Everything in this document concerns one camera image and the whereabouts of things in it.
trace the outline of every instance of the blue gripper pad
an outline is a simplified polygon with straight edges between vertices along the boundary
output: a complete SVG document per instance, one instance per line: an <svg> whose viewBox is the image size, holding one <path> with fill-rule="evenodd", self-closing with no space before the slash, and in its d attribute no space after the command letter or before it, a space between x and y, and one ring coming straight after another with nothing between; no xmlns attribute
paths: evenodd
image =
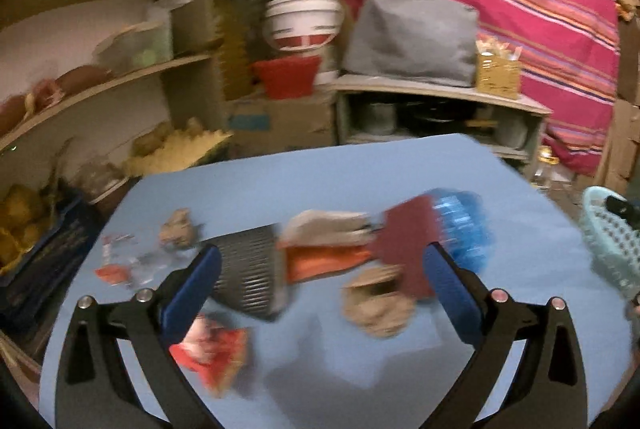
<svg viewBox="0 0 640 429"><path fill-rule="evenodd" d="M205 247L202 260L160 313L161 338L167 346L182 342L222 271L218 247Z"/></svg>
<svg viewBox="0 0 640 429"><path fill-rule="evenodd" d="M452 259L450 262L433 244L428 245L422 255L424 273L458 337L463 343L478 349L484 338L482 311L451 266L455 263Z"/></svg>

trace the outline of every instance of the cardboard box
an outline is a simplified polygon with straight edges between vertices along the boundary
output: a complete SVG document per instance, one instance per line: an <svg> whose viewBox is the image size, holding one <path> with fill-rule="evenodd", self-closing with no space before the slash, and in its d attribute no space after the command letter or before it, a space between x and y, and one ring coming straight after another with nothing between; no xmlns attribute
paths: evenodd
<svg viewBox="0 0 640 429"><path fill-rule="evenodd" d="M615 135L640 142L640 108L618 99L613 107Z"/></svg>
<svg viewBox="0 0 640 429"><path fill-rule="evenodd" d="M615 172L608 172L604 181L604 186L624 196L628 182L619 174L616 174Z"/></svg>
<svg viewBox="0 0 640 429"><path fill-rule="evenodd" d="M621 139L614 144L611 157L610 170L628 179L636 166L638 144L629 138Z"/></svg>
<svg viewBox="0 0 640 429"><path fill-rule="evenodd" d="M613 108L611 153L607 172L628 179L638 158L640 141L640 109L626 101L618 100Z"/></svg>
<svg viewBox="0 0 640 429"><path fill-rule="evenodd" d="M618 65L618 95L631 104L640 104L638 64L640 53L640 27L638 18L626 22L618 20L620 33L620 64Z"/></svg>
<svg viewBox="0 0 640 429"><path fill-rule="evenodd" d="M588 176L586 174L578 174L575 176L574 181L572 182L572 188L574 192L581 193L587 187L591 187L594 184L593 176Z"/></svg>
<svg viewBox="0 0 640 429"><path fill-rule="evenodd" d="M316 91L299 99L271 100L255 93L228 101L232 158L335 146L335 94Z"/></svg>

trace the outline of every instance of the metal pivot screw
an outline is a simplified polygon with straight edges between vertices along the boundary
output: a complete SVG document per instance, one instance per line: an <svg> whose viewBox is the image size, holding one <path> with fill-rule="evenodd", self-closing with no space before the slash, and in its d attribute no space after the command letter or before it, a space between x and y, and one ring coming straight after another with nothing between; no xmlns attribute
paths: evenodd
<svg viewBox="0 0 640 429"><path fill-rule="evenodd" d="M89 308L89 306L91 306L93 303L94 303L94 298L91 297L90 295L84 295L78 300L78 306L82 310Z"/></svg>
<svg viewBox="0 0 640 429"><path fill-rule="evenodd" d="M491 292L491 299L497 303L506 303L509 300L509 294L502 288L496 288Z"/></svg>
<svg viewBox="0 0 640 429"><path fill-rule="evenodd" d="M151 301L151 298L154 296L154 291L150 288L143 288L142 290L138 290L136 292L136 301L141 303L148 303Z"/></svg>
<svg viewBox="0 0 640 429"><path fill-rule="evenodd" d="M551 300L551 306L556 310L564 310L566 308L566 303L561 297L554 297Z"/></svg>

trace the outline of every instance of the white bucket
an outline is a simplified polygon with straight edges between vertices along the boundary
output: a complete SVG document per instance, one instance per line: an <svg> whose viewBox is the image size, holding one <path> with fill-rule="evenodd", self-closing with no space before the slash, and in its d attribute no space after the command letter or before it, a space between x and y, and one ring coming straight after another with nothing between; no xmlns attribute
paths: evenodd
<svg viewBox="0 0 640 429"><path fill-rule="evenodd" d="M264 38L281 52L322 48L340 32L340 0L273 0L264 15Z"/></svg>

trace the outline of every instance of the glass jar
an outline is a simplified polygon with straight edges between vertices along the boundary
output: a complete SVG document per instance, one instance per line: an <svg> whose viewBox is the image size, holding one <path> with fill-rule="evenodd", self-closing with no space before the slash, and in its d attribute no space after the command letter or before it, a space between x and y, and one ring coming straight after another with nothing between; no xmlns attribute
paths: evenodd
<svg viewBox="0 0 640 429"><path fill-rule="evenodd" d="M531 180L531 185L543 193L547 193L553 183L554 166L559 163L560 159L554 156L549 146L541 146L538 149L538 166Z"/></svg>

